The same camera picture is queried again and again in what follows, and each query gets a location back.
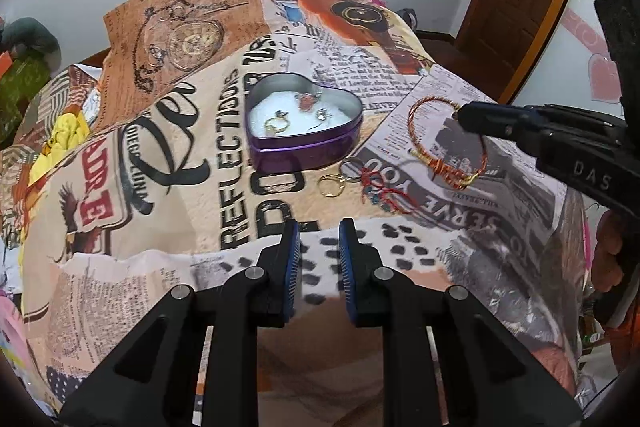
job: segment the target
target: pink heart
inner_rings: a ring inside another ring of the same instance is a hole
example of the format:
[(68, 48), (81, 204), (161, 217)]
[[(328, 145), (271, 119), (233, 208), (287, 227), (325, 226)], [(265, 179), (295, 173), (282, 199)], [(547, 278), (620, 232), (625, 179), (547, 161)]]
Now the pink heart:
[(600, 54), (591, 55), (589, 81), (592, 100), (608, 103), (620, 101), (620, 78), (618, 68), (613, 60)]

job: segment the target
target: purple tin box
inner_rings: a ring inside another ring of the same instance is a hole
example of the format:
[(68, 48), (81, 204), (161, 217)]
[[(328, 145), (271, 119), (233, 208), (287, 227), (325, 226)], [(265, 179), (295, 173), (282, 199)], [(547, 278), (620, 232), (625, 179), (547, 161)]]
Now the purple tin box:
[(297, 73), (272, 73), (263, 77), (246, 100), (244, 128), (254, 168), (265, 174), (319, 169), (341, 160), (356, 146), (362, 125), (362, 101), (352, 92), (322, 87), (322, 100), (340, 107), (351, 118), (348, 123), (295, 136), (259, 138), (249, 125), (251, 110), (273, 92), (315, 93), (318, 84)]

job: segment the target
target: person's hand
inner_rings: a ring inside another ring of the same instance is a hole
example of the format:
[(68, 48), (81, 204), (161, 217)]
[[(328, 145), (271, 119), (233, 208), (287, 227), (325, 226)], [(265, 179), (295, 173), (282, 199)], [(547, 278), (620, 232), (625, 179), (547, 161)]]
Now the person's hand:
[(591, 283), (596, 290), (608, 292), (620, 284), (624, 274), (616, 262), (616, 256), (622, 249), (624, 222), (618, 214), (607, 210), (598, 223), (596, 248), (591, 264)]

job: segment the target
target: wire bracelet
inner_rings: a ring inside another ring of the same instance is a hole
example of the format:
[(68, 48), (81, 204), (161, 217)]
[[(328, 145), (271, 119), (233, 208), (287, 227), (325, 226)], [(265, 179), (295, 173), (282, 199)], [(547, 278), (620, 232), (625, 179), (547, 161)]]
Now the wire bracelet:
[(429, 102), (442, 102), (453, 107), (454, 111), (453, 111), (452, 117), (454, 120), (456, 120), (458, 116), (458, 111), (460, 110), (460, 107), (461, 107), (456, 102), (453, 102), (448, 98), (444, 98), (443, 96), (437, 96), (437, 95), (425, 96), (424, 98), (421, 98), (416, 103), (414, 103), (412, 108), (409, 110), (409, 114), (406, 119), (406, 126), (409, 131), (409, 136), (411, 138), (412, 143), (414, 144), (414, 149), (409, 149), (409, 153), (415, 156), (416, 158), (418, 158), (418, 160), (420, 160), (422, 163), (427, 165), (428, 168), (430, 168), (433, 171), (432, 180), (434, 180), (436, 176), (442, 176), (444, 181), (448, 185), (450, 185), (450, 187), (452, 187), (454, 190), (464, 190), (469, 185), (471, 185), (474, 181), (476, 181), (476, 179), (478, 179), (478, 177), (481, 174), (483, 174), (484, 171), (486, 170), (487, 154), (486, 154), (486, 144), (484, 143), (484, 138), (481, 135), (478, 135), (480, 139), (480, 145), (482, 146), (482, 159), (480, 163), (480, 168), (476, 169), (476, 171), (474, 171), (471, 174), (467, 174), (465, 171), (462, 171), (461, 169), (452, 167), (451, 165), (447, 165), (441, 159), (431, 155), (420, 143), (420, 140), (418, 139), (418, 136), (415, 132), (415, 124), (414, 124), (415, 113), (416, 111), (418, 111), (418, 108), (424, 105), (425, 103), (429, 103)]

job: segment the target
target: clock face print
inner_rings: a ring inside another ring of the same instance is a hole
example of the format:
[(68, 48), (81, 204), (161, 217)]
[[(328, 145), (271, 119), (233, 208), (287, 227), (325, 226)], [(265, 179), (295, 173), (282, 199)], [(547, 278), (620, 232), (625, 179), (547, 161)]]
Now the clock face print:
[(169, 59), (179, 70), (191, 71), (220, 49), (224, 35), (222, 25), (216, 21), (181, 24), (169, 35)]
[(339, 15), (349, 24), (360, 26), (375, 33), (383, 33), (389, 29), (381, 10), (352, 1), (340, 1), (331, 6), (331, 11)]

